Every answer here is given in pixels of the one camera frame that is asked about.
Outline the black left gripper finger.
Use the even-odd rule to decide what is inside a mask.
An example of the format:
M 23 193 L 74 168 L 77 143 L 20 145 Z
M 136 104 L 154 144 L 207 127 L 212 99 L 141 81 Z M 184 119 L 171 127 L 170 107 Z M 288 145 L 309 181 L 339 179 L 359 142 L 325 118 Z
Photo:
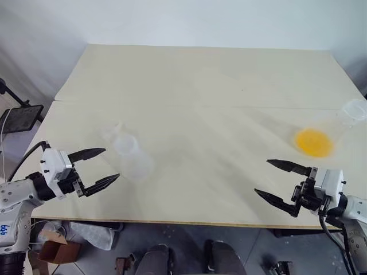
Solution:
M 107 188 L 114 181 L 116 181 L 118 177 L 120 177 L 120 174 L 107 176 L 103 179 L 98 180 L 97 182 L 95 182 L 94 185 L 89 187 L 85 187 L 81 179 L 78 179 L 76 181 L 76 194 L 78 197 L 90 197 L 91 195 L 94 195 Z
M 105 152 L 105 148 L 88 148 L 81 151 L 77 151 L 68 155 L 68 158 L 72 164 L 81 161 L 88 160 L 94 158 L 103 152 Z

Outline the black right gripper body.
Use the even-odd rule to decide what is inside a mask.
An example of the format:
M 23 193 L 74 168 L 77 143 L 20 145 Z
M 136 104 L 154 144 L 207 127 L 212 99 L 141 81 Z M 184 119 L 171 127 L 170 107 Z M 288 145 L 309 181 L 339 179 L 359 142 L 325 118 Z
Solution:
M 308 177 L 295 186 L 291 201 L 294 202 L 291 214 L 298 214 L 302 207 L 317 213 L 325 202 L 325 192 L 316 186 L 315 178 Z

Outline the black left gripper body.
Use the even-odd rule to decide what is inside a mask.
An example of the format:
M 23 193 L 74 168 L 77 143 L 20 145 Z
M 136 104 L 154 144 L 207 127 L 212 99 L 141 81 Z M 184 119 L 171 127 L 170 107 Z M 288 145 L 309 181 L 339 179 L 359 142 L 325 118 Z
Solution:
M 56 197 L 65 198 L 67 194 L 76 192 L 78 197 L 83 196 L 82 181 L 74 166 L 57 174 Z

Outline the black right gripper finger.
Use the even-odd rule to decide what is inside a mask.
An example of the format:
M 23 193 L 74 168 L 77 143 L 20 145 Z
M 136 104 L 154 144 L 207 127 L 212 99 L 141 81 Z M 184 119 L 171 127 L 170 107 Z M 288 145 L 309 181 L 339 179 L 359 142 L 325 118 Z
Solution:
M 261 197 L 263 198 L 266 202 L 268 202 L 270 205 L 284 211 L 287 212 L 290 216 L 292 217 L 297 217 L 299 214 L 299 210 L 300 207 L 298 207 L 297 205 L 291 205 L 288 203 L 285 203 L 284 200 L 282 198 L 279 198 L 273 194 L 270 194 L 268 192 L 262 191 L 262 190 L 258 190 L 258 189 L 254 189 L 254 191 Z
M 311 173 L 311 167 L 301 166 L 300 164 L 288 161 L 288 160 L 279 160 L 279 159 L 268 159 L 267 163 L 277 167 L 286 172 L 294 172 L 299 175 L 309 176 Z

